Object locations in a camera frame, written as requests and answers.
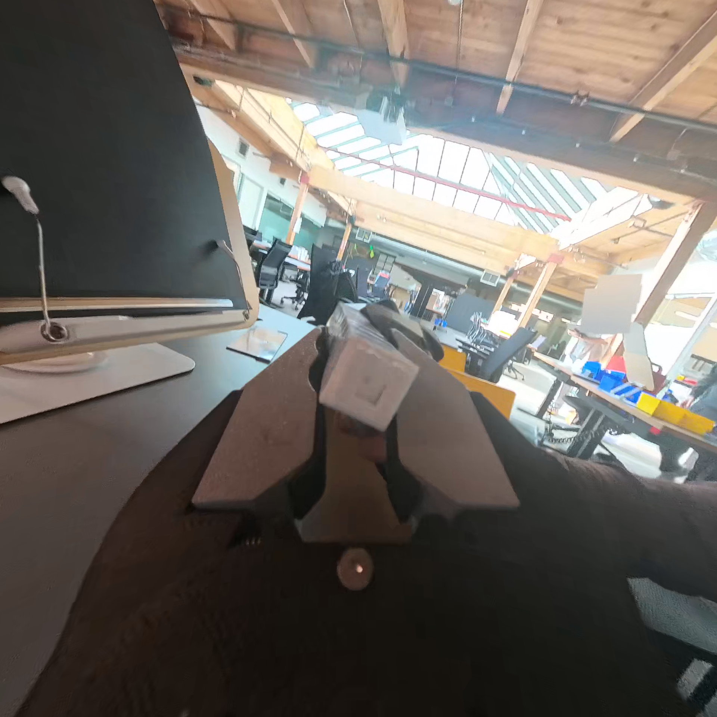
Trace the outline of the black board book stand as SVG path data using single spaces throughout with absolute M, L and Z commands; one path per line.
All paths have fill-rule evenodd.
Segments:
M 251 327 L 238 201 L 152 1 L 1 2 L 1 423 L 193 371 L 163 343 Z M 254 311 L 225 241 L 244 266 Z

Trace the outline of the white block bar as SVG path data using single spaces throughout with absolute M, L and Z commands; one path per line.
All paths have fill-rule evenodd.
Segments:
M 326 324 L 326 364 L 319 403 L 383 432 L 390 425 L 419 367 L 353 304 L 337 304 Z

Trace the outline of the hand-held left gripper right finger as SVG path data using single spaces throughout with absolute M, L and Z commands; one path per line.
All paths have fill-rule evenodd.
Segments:
M 399 465 L 419 486 L 416 517 L 517 509 L 470 391 L 405 334 L 394 328 L 391 335 L 418 368 L 396 415 Z

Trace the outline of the person's right forearm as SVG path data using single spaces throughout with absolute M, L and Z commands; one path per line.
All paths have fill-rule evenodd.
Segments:
M 716 485 L 675 484 L 510 441 L 500 458 L 523 508 L 610 555 L 628 577 L 716 601 Z

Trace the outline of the black office chair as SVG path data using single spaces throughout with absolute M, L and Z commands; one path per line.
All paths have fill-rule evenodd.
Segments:
M 477 369 L 477 378 L 489 381 L 494 384 L 500 380 L 503 370 L 511 363 L 517 354 L 524 351 L 538 336 L 538 332 L 527 328 L 519 327 L 512 336 L 507 338 L 501 345 L 491 351 Z
M 267 254 L 257 263 L 255 279 L 260 299 L 266 305 L 271 304 L 274 290 L 278 286 L 282 267 L 291 254 L 292 245 L 275 240 Z

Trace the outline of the black jacket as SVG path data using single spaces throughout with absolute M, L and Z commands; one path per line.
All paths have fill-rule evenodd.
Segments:
M 339 304 L 358 301 L 356 282 L 343 268 L 337 253 L 330 247 L 314 245 L 308 292 L 297 318 L 315 326 L 325 326 Z

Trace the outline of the shiny foil packet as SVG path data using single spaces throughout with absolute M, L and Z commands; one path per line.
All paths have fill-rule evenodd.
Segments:
M 227 350 L 260 363 L 270 364 L 287 338 L 288 335 L 284 331 L 255 326 L 241 331 L 238 338 L 227 345 Z

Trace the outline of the cluster of blue bins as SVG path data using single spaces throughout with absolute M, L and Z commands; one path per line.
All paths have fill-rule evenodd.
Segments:
M 586 362 L 580 368 L 579 374 L 586 380 L 596 384 L 598 390 L 632 404 L 638 403 L 643 393 L 641 386 L 628 380 L 626 372 L 604 369 L 596 361 Z

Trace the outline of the yellow storage bin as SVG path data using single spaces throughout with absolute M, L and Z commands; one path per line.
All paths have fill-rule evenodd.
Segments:
M 439 364 L 467 390 L 483 395 L 502 416 L 509 419 L 514 408 L 515 392 L 466 373 L 464 369 L 468 365 L 467 355 L 452 346 L 440 345 L 443 349 L 443 358 Z

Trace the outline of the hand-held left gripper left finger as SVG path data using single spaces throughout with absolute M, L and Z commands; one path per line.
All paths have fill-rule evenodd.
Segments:
M 318 401 L 325 367 L 326 332 L 313 328 L 244 386 L 193 508 L 308 517 L 327 486 L 332 415 Z

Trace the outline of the row of yellow bins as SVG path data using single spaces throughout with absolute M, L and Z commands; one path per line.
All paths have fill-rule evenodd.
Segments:
M 699 436 L 711 433 L 716 426 L 713 420 L 697 415 L 677 404 L 658 399 L 647 392 L 641 393 L 636 408 L 651 417 Z

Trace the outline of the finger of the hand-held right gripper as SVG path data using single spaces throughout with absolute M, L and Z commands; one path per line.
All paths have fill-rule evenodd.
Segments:
M 435 335 L 420 320 L 399 312 L 390 300 L 372 302 L 363 306 L 363 315 L 390 345 L 400 350 L 399 336 L 415 345 L 436 363 L 444 358 L 444 350 Z
M 298 521 L 300 538 L 306 543 L 408 543 L 412 529 L 399 521 L 386 481 L 340 419 L 340 414 L 326 414 L 325 486 Z

